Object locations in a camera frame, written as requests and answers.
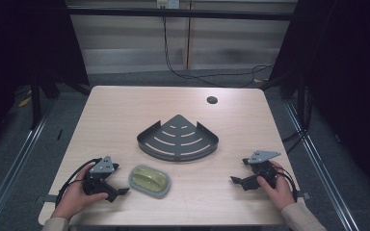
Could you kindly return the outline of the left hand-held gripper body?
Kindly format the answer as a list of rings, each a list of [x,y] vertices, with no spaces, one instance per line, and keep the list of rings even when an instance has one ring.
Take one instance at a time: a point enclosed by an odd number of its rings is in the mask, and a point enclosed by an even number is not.
[[[113,195],[113,189],[105,179],[115,170],[110,156],[106,156],[96,162],[85,174],[83,191],[87,195],[96,193],[107,193]]]

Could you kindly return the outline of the white wall socket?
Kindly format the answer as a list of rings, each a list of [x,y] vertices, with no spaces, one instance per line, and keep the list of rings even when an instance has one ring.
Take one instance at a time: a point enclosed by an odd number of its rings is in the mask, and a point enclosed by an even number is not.
[[[179,0],[156,0],[156,4],[158,9],[172,9],[172,10],[180,9]]]

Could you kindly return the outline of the person's left hand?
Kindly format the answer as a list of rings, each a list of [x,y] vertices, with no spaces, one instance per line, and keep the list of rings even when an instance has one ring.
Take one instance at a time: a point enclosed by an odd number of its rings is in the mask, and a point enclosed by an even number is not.
[[[93,164],[83,167],[74,177],[72,183],[66,189],[66,192],[52,213],[52,218],[65,218],[71,220],[73,216],[83,211],[87,206],[95,202],[105,200],[108,197],[106,192],[86,195],[83,191],[83,179]]]

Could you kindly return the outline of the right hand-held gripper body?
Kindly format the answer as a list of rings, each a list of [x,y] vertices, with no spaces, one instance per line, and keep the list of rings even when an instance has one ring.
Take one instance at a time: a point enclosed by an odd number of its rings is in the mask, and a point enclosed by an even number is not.
[[[273,189],[276,187],[277,171],[270,160],[279,155],[279,152],[266,150],[255,150],[251,154],[251,157],[247,160],[247,164],[251,167],[253,172],[249,190],[260,188],[260,185],[257,182],[258,176],[262,176]]]

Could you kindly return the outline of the dark grey corner shelf rack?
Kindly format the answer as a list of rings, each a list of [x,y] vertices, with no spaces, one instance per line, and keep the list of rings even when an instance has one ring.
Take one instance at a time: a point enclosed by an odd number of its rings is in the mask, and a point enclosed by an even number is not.
[[[194,125],[183,115],[162,124],[157,121],[137,136],[147,155],[168,162],[192,162],[216,151],[219,138],[201,123]]]

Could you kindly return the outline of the person's right hand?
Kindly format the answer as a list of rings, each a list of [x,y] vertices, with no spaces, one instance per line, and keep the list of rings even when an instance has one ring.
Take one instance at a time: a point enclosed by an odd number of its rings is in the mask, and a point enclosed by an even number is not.
[[[290,189],[290,185],[282,175],[283,168],[276,161],[271,161],[271,164],[277,169],[276,186],[272,188],[268,182],[262,177],[257,177],[257,182],[260,187],[266,192],[274,205],[282,211],[285,207],[294,204],[295,199]]]

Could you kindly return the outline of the black metal stand post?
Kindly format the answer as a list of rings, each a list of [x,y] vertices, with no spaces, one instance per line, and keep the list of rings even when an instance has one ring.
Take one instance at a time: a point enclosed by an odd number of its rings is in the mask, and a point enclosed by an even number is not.
[[[31,85],[31,99],[32,99],[32,112],[33,119],[31,129],[34,130],[41,120],[41,106],[40,106],[40,85],[34,82]]]
[[[303,131],[308,129],[309,116],[308,108],[306,106],[306,85],[305,78],[303,75],[300,76],[299,86],[298,86],[298,99],[297,99],[297,113],[298,119]]]

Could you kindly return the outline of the black horizontal frame bar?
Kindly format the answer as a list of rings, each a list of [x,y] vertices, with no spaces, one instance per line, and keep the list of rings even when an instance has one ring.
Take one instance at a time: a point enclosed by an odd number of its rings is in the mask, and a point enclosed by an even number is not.
[[[293,13],[254,13],[204,10],[172,10],[172,9],[122,9],[122,8],[89,8],[69,7],[69,14],[79,15],[112,15],[112,16],[149,16],[149,17],[187,17],[187,18],[219,18],[246,20],[290,21],[295,18]]]

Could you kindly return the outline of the black curtain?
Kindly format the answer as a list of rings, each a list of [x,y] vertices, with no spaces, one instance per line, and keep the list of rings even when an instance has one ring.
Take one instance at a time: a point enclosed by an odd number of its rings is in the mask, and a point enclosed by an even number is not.
[[[89,83],[66,0],[0,0],[0,130],[16,88],[55,97],[58,82]]]
[[[370,178],[370,0],[298,0],[271,81],[315,104]]]

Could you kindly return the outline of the metal floor rail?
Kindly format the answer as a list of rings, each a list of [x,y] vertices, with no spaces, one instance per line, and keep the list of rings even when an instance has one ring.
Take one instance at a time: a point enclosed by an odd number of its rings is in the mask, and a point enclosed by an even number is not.
[[[321,183],[330,199],[332,207],[337,213],[344,229],[346,231],[360,231],[351,210],[332,180],[330,173],[319,154],[319,151],[312,141],[311,136],[309,136],[299,122],[299,115],[294,105],[291,102],[287,102],[285,103],[285,108],[296,131],[301,137],[301,142],[303,143],[304,149],[311,163],[315,167],[315,171],[317,172],[317,175],[319,176]]]
[[[10,164],[8,169],[5,170],[5,177],[0,183],[0,214],[13,191],[13,187],[18,180],[22,169],[24,169],[24,166],[34,149],[37,140],[40,137],[50,111],[51,108],[48,108],[42,115],[39,115],[37,120],[33,121],[33,125],[28,130],[27,137],[16,152],[16,157],[13,159],[13,162]]]

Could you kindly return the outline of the green soap dish grey rim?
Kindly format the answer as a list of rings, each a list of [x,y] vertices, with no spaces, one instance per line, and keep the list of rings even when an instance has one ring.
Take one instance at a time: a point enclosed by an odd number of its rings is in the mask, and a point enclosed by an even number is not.
[[[145,165],[134,167],[129,173],[128,182],[137,191],[156,198],[164,197],[172,185],[166,172]]]

